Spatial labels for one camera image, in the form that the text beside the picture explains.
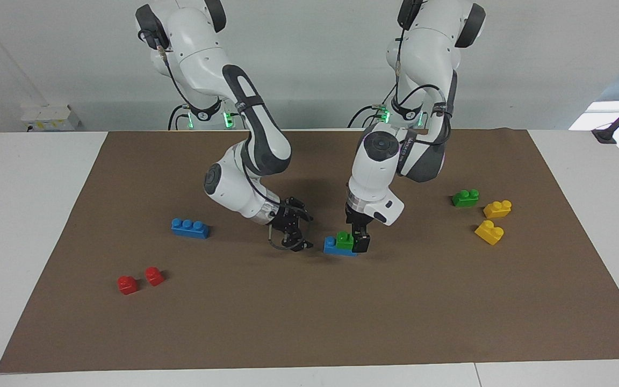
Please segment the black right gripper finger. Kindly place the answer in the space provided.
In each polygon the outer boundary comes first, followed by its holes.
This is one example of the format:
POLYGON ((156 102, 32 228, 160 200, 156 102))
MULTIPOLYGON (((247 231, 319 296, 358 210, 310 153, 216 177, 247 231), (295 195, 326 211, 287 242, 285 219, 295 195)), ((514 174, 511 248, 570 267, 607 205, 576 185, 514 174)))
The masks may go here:
POLYGON ((292 252, 301 252, 303 249, 312 247, 314 244, 305 239, 300 228, 288 228, 285 231, 285 248, 292 252))
POLYGON ((291 216, 304 220, 305 222, 312 222, 313 216, 309 213, 305 203, 295 197, 286 198, 286 209, 290 212, 291 216))

